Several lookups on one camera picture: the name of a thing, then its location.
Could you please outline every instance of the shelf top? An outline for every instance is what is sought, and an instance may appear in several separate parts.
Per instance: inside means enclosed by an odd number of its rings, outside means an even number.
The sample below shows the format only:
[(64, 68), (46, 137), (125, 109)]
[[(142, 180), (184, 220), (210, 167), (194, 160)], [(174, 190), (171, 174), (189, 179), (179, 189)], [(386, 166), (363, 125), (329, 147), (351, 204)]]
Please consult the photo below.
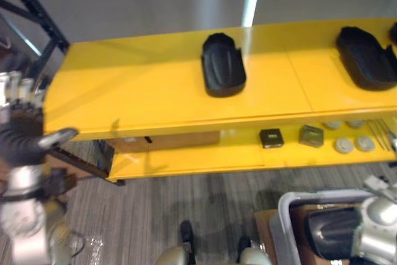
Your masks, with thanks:
[[(385, 46), (392, 23), (299, 22), (75, 43), (47, 94), (46, 131), (76, 127), (79, 140), (90, 140), (395, 111), (397, 89), (356, 87), (334, 46), (346, 25)], [(214, 32), (242, 48), (247, 81), (235, 96), (205, 92), (200, 55)]]

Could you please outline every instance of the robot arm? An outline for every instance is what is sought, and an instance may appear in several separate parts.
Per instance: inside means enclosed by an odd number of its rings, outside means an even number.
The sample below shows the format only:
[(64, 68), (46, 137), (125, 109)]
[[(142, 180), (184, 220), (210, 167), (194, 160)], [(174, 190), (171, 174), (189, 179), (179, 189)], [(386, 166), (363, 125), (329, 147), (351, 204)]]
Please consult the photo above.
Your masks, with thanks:
[(364, 186), (374, 193), (360, 206), (361, 224), (354, 233), (352, 255), (379, 265), (397, 264), (397, 184), (370, 176)]
[(12, 241), (15, 264), (71, 261), (71, 230), (65, 224), (62, 195), (76, 185), (74, 176), (43, 163), (51, 149), (77, 135), (66, 128), (43, 135), (44, 88), (32, 92), (33, 80), (15, 68), (0, 73), (0, 158), (10, 167), (0, 197), (0, 226)]

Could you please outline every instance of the black object in bin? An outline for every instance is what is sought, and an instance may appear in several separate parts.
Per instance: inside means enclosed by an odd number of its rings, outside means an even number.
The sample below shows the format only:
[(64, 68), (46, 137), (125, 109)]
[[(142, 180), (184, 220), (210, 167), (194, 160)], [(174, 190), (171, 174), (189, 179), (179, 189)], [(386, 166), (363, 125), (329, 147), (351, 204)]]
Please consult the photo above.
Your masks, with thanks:
[(359, 211), (354, 207), (314, 211), (305, 218), (305, 235), (320, 258), (350, 259), (354, 231), (360, 223)]

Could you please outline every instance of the gray plastic bin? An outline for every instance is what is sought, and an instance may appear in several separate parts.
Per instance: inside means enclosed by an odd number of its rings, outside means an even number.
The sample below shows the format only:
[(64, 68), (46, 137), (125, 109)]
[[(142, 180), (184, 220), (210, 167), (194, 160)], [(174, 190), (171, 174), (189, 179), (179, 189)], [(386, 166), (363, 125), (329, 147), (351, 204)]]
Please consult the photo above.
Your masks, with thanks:
[(270, 219), (278, 265), (301, 265), (293, 235), (290, 207), (306, 204), (359, 203), (372, 194), (359, 189), (320, 192), (288, 192), (279, 200), (278, 213)]

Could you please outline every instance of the gray disc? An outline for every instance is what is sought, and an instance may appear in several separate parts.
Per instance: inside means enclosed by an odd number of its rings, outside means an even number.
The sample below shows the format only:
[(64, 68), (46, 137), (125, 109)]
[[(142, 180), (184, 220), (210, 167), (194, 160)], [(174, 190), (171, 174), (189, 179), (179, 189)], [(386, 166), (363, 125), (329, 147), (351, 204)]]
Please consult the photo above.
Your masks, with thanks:
[(355, 145), (361, 151), (372, 151), (375, 149), (375, 143), (368, 136), (359, 136), (355, 139)]
[(347, 121), (346, 124), (352, 128), (360, 128), (365, 124), (364, 120), (350, 120)]
[(329, 121), (329, 122), (324, 122), (323, 125), (326, 128), (329, 128), (330, 130), (335, 130), (335, 129), (341, 127), (342, 122), (341, 121)]
[(335, 150), (340, 153), (350, 153), (354, 149), (354, 144), (348, 138), (338, 138), (334, 142)]

